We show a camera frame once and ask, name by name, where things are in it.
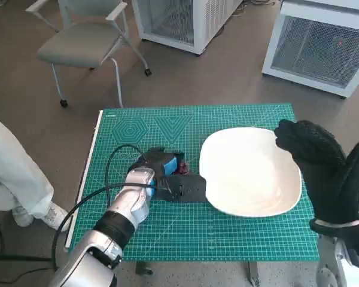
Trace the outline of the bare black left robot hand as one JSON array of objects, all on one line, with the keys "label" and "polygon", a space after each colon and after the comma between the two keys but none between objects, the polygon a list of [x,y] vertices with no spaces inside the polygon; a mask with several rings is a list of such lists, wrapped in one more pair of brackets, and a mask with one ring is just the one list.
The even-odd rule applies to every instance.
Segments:
[{"label": "bare black left robot hand", "polygon": [[137,163],[152,168],[155,175],[161,177],[174,174],[183,159],[183,152],[166,152],[164,147],[155,147],[143,153]]}]

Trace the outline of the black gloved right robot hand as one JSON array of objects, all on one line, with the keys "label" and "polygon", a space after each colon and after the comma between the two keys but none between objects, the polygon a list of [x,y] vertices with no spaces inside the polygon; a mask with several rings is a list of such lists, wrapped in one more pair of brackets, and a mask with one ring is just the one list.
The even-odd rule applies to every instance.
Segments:
[{"label": "black gloved right robot hand", "polygon": [[345,154],[335,137],[308,120],[281,120],[276,145],[298,165],[315,218],[331,224],[359,220],[359,143]]}]

